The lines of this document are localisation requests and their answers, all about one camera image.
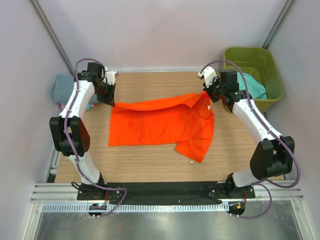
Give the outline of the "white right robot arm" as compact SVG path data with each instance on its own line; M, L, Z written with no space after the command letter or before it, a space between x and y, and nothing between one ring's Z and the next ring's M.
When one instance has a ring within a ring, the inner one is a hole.
M294 162L293 138L275 130L258 110L249 92L240 90L238 73L229 69L217 74L212 67L206 67L198 77L204 79L203 90L211 101L222 101L247 127L256 142L249 167L227 176L226 194L237 198L246 187L256 182L290 173Z

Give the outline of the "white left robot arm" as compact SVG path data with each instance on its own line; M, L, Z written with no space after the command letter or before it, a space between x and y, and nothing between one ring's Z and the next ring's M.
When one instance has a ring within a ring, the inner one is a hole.
M108 190L101 172L95 167L89 153L90 135L83 117L90 99L115 106L117 71L108 70L101 62L86 58L87 68L75 72L72 93L59 116L51 117L49 127L55 149L75 166L81 183L71 185L77 189L79 200L101 200Z

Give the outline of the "orange t-shirt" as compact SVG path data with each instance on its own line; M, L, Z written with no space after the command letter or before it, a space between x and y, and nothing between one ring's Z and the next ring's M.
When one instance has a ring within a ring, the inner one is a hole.
M175 144L175 150L201 163L212 143L214 114L206 92L142 102L117 102L111 110L108 145Z

